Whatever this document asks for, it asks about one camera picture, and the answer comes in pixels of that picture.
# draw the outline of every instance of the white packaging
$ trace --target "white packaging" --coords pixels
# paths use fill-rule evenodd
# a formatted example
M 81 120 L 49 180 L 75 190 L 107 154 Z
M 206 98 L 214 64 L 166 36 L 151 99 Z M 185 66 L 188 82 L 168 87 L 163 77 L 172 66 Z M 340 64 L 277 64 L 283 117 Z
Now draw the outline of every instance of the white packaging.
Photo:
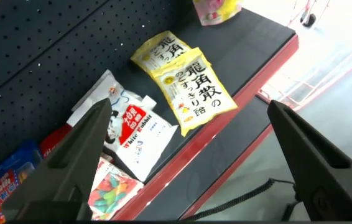
M 142 188 L 140 181 L 100 157 L 88 200 L 92 219 L 110 220 Z
M 67 123 L 75 125 L 94 103 L 105 97 L 110 99 L 113 112 L 104 145 L 114 151 L 143 182 L 177 126 L 172 126 L 152 111 L 155 106 L 152 99 L 145 97 L 140 101 L 126 92 L 111 72 L 75 110 Z

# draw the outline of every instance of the cart wheel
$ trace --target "cart wheel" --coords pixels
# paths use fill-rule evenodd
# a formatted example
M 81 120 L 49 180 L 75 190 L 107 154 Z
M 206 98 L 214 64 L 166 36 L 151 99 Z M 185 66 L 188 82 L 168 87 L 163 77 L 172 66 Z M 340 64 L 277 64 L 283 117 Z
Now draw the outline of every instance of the cart wheel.
M 311 14 L 311 15 L 309 15 L 309 17 L 308 17 L 308 22 L 307 22 L 307 23 L 303 23 L 302 25 L 303 25 L 304 27 L 311 28 L 311 26 L 315 23 L 315 20 L 316 20 L 315 15 L 314 15 L 314 14 Z

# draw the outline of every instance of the candy bag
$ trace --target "candy bag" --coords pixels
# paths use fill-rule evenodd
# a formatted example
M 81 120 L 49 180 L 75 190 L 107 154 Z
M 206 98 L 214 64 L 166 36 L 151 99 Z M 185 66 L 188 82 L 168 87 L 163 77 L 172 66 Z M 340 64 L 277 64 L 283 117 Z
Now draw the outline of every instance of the candy bag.
M 165 31 L 145 41 L 133 54 L 131 60 L 153 77 L 154 70 L 189 50 L 190 47 L 185 42 L 178 39 L 171 31 Z
M 49 134 L 39 145 L 42 157 L 45 159 L 57 144 L 71 131 L 69 124 L 64 124 L 59 129 Z
M 77 108 L 79 108 L 87 98 L 90 98 L 91 100 L 96 100 L 94 103 L 96 103 L 99 100 L 104 99 L 106 97 L 107 91 L 95 91 L 95 90 L 101 84 L 101 82 L 103 80 L 105 80 L 106 77 L 108 77 L 109 75 L 113 76 L 113 74 L 109 70 L 106 70 L 100 76 L 100 78 L 96 81 L 96 83 L 85 93 L 85 95 L 83 95 L 82 98 L 79 99 L 79 101 L 74 105 L 74 107 L 71 108 L 71 111 L 74 112 Z M 131 91 L 127 91 L 127 90 L 125 90 L 125 91 L 128 93 L 128 95 L 131 95 L 140 101 L 143 100 L 139 95 L 137 95 Z
M 92 220 L 111 219 L 142 187 L 141 182 L 100 157 L 88 201 Z
M 127 102 L 132 101 L 135 105 L 145 107 L 149 110 L 152 110 L 156 105 L 156 102 L 149 96 L 145 96 L 142 99 L 139 95 L 125 90 L 122 85 L 115 80 L 114 75 L 109 70 L 104 72 L 98 82 L 99 83 L 97 85 L 93 85 L 93 87 L 89 90 L 90 94 L 83 96 L 82 99 L 84 100 L 82 102 L 79 100 L 79 102 L 75 105 L 78 107 L 73 110 L 74 113 L 67 121 L 67 124 L 71 127 L 74 127 L 74 125 L 76 125 L 82 116 L 88 112 L 88 110 L 95 103 L 105 98 L 109 98 L 111 100 L 111 104 L 114 104 L 119 100 Z
M 222 23 L 233 17 L 241 10 L 243 1 L 193 0 L 193 3 L 201 25 L 208 26 Z
M 24 142 L 0 165 L 0 223 L 4 223 L 1 205 L 41 161 L 39 148 L 33 141 Z
M 237 108 L 199 48 L 165 65 L 154 80 L 174 111 L 185 136 L 214 116 Z
M 152 111 L 155 104 L 148 96 L 142 101 L 136 99 L 125 91 L 112 74 L 94 92 L 105 92 L 113 109 L 112 114 L 109 114 L 104 146 L 115 152 L 140 181 L 145 181 L 177 126 L 172 126 Z M 67 123 L 75 125 L 92 105 L 83 102 Z

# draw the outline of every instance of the black shelf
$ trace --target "black shelf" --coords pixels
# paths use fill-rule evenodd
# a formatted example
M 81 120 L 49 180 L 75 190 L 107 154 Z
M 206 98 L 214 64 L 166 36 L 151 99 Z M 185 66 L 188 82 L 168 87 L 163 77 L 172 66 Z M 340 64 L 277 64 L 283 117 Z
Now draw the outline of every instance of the black shelf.
M 201 49 L 231 96 L 242 89 L 295 35 L 294 30 L 246 9 L 224 24 L 208 27 L 201 26 L 195 12 L 192 11 L 170 30 L 191 48 Z M 127 67 L 114 76 L 126 89 L 135 91 L 141 96 L 152 97 L 157 102 L 154 111 L 168 122 L 177 124 L 173 111 L 159 87 L 139 67 L 129 62 Z M 147 182 L 196 135 L 200 128 L 190 131 L 185 138 L 180 135 L 180 128 L 176 130 Z M 117 162 L 117 165 L 127 170 L 122 163 Z
M 138 46 L 186 11 L 190 0 L 0 1 L 0 162 L 63 125 L 106 69 L 122 76 Z
M 165 30 L 171 30 L 190 47 L 201 48 L 232 96 L 241 93 L 295 36 L 293 30 L 245 9 L 224 24 L 203 27 L 191 0 L 0 1 L 0 162 L 23 140 L 39 142 L 63 125 L 71 107 L 106 69 L 125 89 L 152 97 L 157 102 L 154 111 L 177 124 L 159 87 L 129 59 L 145 40 Z M 247 94 L 247 100 L 256 90 Z M 265 107 L 254 98 L 239 108 L 242 110 L 237 117 L 137 219 L 181 216 L 268 125 Z M 185 138 L 178 129 L 148 181 L 201 128 Z M 237 132 L 244 137 L 235 138 Z M 212 156 L 226 143 L 233 150 L 212 164 Z M 206 164 L 215 172 L 210 175 L 197 164 Z M 127 171 L 121 162 L 116 165 Z M 188 172 L 206 181 L 195 183 L 195 192 L 187 196 L 188 186 L 181 185 L 190 178 Z M 170 207 L 163 210 L 163 203 Z
M 254 97 L 136 220 L 180 218 L 270 125 L 267 107 Z

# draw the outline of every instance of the illustration of face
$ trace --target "illustration of face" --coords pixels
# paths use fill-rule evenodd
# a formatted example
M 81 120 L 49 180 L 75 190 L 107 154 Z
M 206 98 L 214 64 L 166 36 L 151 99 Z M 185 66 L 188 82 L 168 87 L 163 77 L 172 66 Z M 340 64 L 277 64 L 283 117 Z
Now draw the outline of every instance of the illustration of face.
M 114 119 L 118 116 L 119 112 L 118 111 L 113 111 L 111 113 L 111 117 L 109 118 L 109 124 L 108 124 L 108 128 L 107 128 L 107 136 L 105 141 L 108 144 L 112 144 L 115 142 L 115 139 L 118 137 L 117 132 L 115 131 L 114 127 L 113 127 L 113 121 Z

